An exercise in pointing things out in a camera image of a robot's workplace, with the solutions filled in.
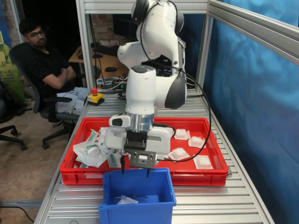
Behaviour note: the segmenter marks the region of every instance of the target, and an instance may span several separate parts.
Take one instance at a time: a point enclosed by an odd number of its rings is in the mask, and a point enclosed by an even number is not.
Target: hair
[[[19,24],[19,30],[22,35],[32,32],[38,26],[41,26],[39,22],[34,19],[24,19]]]

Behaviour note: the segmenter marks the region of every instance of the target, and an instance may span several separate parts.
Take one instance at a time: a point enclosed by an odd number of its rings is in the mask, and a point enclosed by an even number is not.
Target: glasses
[[[41,29],[40,31],[38,32],[35,32],[35,33],[31,33],[30,36],[33,37],[33,38],[36,38],[38,37],[38,35],[45,35],[46,34],[46,31],[44,29]]]

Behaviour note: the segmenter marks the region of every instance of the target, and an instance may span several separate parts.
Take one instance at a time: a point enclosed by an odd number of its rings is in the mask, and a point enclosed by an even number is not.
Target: black t-shirt
[[[54,89],[44,83],[43,79],[48,75],[54,74],[55,76],[59,76],[61,69],[67,69],[70,65],[56,49],[47,49],[49,54],[33,47],[31,49],[25,68],[29,79],[42,97],[55,96],[57,93],[69,92],[75,88],[73,81],[65,83],[60,90]]]

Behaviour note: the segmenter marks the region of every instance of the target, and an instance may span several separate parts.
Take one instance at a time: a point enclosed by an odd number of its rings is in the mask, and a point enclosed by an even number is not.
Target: floor
[[[42,138],[62,129],[52,128],[39,114],[27,111],[0,127],[15,125],[16,138],[22,139],[28,149],[21,151],[19,144],[0,141],[0,203],[1,200],[42,200],[67,145],[68,135],[49,141],[44,150]],[[24,208],[35,219],[39,208]],[[2,224],[32,223],[20,209],[0,209]]]

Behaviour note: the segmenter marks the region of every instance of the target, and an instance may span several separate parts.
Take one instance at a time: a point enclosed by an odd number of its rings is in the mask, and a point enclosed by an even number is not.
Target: brick wall
[[[5,13],[6,24],[12,47],[19,44],[19,35],[14,21],[14,14],[11,8],[10,0],[2,0],[3,10]]]
[[[92,21],[95,39],[98,43],[112,47],[130,42],[128,38],[114,34],[112,14],[93,14]]]

